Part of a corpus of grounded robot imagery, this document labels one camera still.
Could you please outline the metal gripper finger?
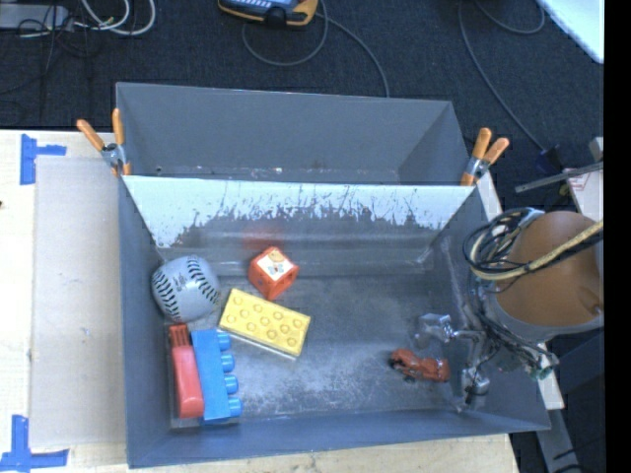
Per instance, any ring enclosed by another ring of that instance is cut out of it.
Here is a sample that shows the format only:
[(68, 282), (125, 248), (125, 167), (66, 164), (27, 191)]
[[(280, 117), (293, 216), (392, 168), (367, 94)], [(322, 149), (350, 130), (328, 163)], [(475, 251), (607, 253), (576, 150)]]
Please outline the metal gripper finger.
[(426, 349), (433, 343), (448, 344), (452, 338), (449, 314), (425, 313), (417, 318), (414, 339), (419, 349)]
[(490, 379), (482, 367), (467, 367), (459, 374), (459, 395), (456, 408), (459, 411), (478, 411), (486, 405)]

